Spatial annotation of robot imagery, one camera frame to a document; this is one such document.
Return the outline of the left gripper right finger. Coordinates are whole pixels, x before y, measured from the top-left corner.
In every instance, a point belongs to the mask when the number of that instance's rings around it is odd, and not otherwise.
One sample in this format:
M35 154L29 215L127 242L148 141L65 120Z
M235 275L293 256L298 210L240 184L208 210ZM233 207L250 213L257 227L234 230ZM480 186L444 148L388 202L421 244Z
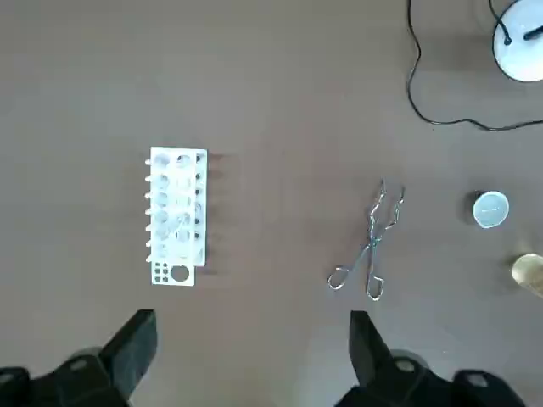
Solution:
M451 380L436 375L418 355L392 351L369 314L350 312L349 356L358 384L337 406L524 406L502 378L460 370Z

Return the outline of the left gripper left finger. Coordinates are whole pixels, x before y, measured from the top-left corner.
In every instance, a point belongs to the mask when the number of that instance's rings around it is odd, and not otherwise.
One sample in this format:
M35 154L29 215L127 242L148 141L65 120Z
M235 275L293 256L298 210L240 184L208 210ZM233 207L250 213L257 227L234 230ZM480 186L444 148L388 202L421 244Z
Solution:
M1 368L2 406L129 406L157 352L157 320L138 310L103 346L86 348L42 376Z

